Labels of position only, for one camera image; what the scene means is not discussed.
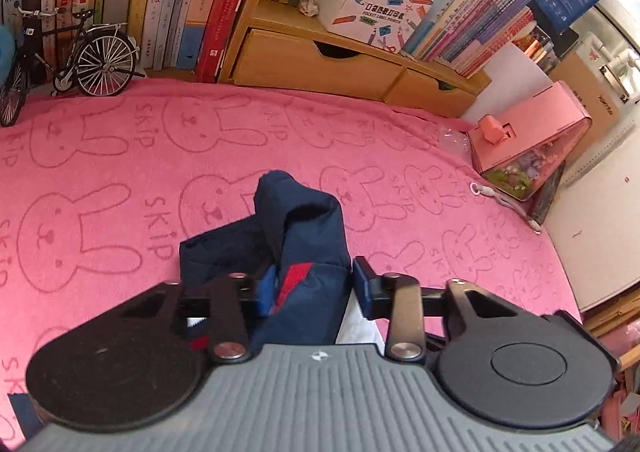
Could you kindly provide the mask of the miniature black bicycle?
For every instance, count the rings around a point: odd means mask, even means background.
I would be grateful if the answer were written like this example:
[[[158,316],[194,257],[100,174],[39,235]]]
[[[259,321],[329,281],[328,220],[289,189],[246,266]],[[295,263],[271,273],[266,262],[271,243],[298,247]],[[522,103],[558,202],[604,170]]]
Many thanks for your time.
[[[25,21],[22,27],[23,44],[15,48],[8,77],[1,86],[1,125],[15,125],[25,105],[30,86],[30,72],[35,66],[43,66],[52,73],[53,97],[77,87],[89,97],[113,97],[125,90],[131,80],[142,78],[138,68],[140,47],[136,40],[125,32],[123,22],[97,23],[88,26],[93,18],[92,9],[74,12],[77,22],[68,27],[44,32],[43,36],[72,36],[70,54],[64,64],[50,64],[38,52],[35,39],[35,22],[55,18],[65,12],[55,7],[50,12],[27,10],[19,2],[15,11]]]

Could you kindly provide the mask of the brown cardboard box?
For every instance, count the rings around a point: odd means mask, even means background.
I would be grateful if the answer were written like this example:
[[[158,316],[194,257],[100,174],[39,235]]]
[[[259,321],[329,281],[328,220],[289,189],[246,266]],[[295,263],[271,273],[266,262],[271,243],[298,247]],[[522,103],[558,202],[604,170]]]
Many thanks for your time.
[[[630,50],[608,58],[592,45],[579,44],[550,73],[565,82],[591,116],[592,124],[567,157],[567,166],[588,161],[620,137],[639,111],[639,60]]]

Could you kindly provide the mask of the white printed cardboard box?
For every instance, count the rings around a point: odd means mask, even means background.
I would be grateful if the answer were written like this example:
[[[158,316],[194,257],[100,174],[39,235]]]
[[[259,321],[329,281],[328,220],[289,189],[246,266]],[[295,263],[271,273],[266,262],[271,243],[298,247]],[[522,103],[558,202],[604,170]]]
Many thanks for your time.
[[[428,14],[433,0],[319,0],[318,19],[329,32],[398,54]]]

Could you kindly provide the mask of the blue plush ball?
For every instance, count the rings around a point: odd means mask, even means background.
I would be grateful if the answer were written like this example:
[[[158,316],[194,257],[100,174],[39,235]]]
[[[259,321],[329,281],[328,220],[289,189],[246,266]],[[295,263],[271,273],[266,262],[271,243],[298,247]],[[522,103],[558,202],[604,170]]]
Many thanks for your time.
[[[12,33],[2,24],[0,26],[0,85],[3,86],[9,77],[15,53]]]

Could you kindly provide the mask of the pink triangular house box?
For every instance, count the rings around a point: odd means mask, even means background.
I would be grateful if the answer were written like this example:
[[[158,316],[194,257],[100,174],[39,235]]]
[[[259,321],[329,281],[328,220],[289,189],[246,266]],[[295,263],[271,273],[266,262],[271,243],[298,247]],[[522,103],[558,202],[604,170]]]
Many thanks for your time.
[[[469,131],[475,171],[520,202],[528,201],[577,147],[591,127],[587,110],[563,81]]]

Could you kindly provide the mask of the navy white jacket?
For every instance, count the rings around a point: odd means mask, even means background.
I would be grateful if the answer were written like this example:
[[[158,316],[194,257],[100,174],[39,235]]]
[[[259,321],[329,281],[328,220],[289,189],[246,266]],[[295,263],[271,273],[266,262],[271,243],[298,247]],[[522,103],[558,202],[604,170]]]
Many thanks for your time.
[[[282,345],[383,345],[352,293],[352,259],[334,195],[308,188],[284,171],[259,178],[254,215],[181,242],[180,275],[200,287],[231,272],[277,268],[268,316],[247,325],[250,348]]]

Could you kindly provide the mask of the wooden drawer organizer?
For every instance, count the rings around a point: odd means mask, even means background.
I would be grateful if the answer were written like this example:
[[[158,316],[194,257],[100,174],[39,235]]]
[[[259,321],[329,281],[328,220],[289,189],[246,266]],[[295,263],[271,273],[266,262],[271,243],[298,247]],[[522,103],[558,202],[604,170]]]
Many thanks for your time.
[[[297,9],[243,0],[217,81],[371,99],[459,117],[490,84],[343,38]]]

